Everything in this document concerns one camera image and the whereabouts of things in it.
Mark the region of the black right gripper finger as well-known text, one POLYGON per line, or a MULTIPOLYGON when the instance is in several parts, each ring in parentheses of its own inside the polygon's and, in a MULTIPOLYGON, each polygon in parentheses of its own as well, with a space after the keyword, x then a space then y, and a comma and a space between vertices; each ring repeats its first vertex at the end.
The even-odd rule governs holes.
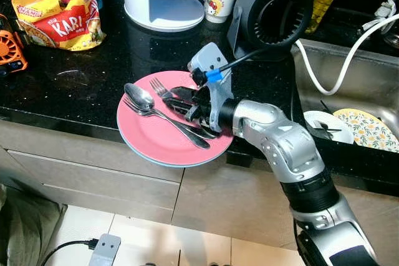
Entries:
POLYGON ((182 100, 167 100, 167 107, 182 115, 185 119, 202 119, 203 113, 199 105, 185 103, 182 100))
POLYGON ((173 87, 169 90, 169 97, 174 99, 180 99, 186 103, 194 103, 194 95, 196 95, 197 90, 188 87, 173 87))

